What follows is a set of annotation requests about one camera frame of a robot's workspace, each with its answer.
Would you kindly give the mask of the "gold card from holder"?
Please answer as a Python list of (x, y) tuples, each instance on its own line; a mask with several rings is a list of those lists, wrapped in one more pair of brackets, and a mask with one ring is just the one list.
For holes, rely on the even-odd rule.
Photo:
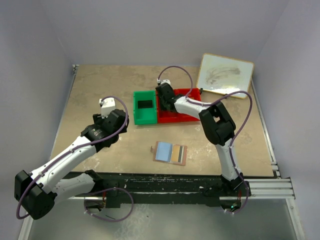
[(172, 163), (182, 164), (184, 161), (184, 154), (185, 154), (185, 146), (184, 145), (173, 145), (170, 161)]

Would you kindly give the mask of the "pink leather card holder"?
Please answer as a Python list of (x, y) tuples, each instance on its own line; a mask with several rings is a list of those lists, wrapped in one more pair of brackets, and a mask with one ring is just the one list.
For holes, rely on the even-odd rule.
[(167, 163), (167, 164), (173, 164), (173, 165), (178, 165), (178, 166), (185, 166), (186, 160), (187, 160), (188, 147), (186, 145), (184, 145), (185, 150), (184, 150), (183, 162), (182, 163), (173, 163), (173, 162), (171, 162), (171, 154), (172, 154), (173, 145), (180, 145), (180, 144), (172, 144), (169, 142), (157, 141), (155, 143), (155, 146), (150, 147), (150, 152), (153, 154), (152, 160), (154, 162)]

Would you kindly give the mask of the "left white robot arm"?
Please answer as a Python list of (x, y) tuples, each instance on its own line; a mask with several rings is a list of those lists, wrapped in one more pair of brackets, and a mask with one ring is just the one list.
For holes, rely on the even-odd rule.
[(20, 214), (23, 208), (26, 217), (38, 220), (63, 200), (103, 192), (107, 185), (93, 170), (73, 178), (65, 177), (84, 160), (116, 143), (119, 135), (127, 131), (128, 121), (128, 113), (121, 109), (112, 110), (106, 117), (94, 114), (93, 124), (86, 126), (69, 147), (31, 172), (20, 171), (14, 179), (16, 218), (25, 218)]

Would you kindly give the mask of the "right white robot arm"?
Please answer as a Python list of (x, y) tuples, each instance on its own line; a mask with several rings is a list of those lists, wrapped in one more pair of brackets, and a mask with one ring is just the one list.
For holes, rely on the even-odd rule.
[(236, 124), (222, 102), (210, 104), (189, 99), (182, 94), (175, 94), (168, 83), (159, 84), (156, 88), (160, 105), (173, 113), (185, 114), (200, 120), (204, 134), (218, 153), (221, 165), (221, 180), (231, 190), (243, 183), (237, 161), (232, 157), (231, 141), (235, 136)]

